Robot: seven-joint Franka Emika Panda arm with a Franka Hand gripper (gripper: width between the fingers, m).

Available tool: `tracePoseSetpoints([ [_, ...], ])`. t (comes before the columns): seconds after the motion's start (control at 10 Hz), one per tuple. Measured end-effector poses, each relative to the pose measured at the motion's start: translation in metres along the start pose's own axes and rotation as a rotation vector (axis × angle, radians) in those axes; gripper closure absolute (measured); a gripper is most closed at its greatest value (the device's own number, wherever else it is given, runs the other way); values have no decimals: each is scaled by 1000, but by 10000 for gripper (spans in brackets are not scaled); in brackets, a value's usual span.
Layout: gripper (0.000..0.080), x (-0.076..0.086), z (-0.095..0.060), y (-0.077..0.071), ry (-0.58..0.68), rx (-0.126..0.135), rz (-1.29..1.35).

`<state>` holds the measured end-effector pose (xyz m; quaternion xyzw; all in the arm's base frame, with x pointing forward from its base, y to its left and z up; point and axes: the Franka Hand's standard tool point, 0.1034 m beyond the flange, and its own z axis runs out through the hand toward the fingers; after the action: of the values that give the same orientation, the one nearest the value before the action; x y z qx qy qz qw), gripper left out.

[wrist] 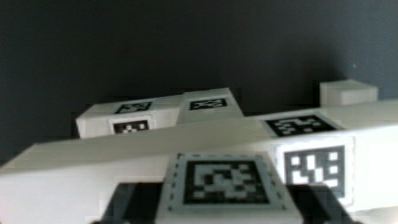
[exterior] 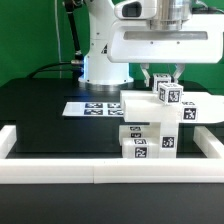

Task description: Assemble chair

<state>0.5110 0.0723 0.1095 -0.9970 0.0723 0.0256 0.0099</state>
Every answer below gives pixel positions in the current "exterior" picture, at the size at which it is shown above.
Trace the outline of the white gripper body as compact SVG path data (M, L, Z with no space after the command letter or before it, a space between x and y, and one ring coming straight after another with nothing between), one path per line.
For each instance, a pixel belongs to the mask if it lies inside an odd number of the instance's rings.
M223 56L224 14L196 14L179 31L154 31L146 20L117 20L107 55L116 63L217 63Z

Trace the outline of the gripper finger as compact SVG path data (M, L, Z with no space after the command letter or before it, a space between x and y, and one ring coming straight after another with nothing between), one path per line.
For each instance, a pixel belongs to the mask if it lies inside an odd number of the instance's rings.
M177 83L179 77L182 75L182 73L185 70L185 65L184 64L177 64L176 65L176 70L173 73L173 78L174 78L174 82Z
M148 69L149 69L149 64L140 64L140 68L141 68L141 71L145 77L145 85L146 87L149 87L150 86L150 74L148 73Z

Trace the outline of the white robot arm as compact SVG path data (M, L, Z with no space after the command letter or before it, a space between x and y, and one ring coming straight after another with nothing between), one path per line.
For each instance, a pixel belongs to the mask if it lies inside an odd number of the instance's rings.
M90 50L79 84L95 90L129 86L129 65L174 64L178 79L192 63L223 56L224 11L200 0L87 0Z

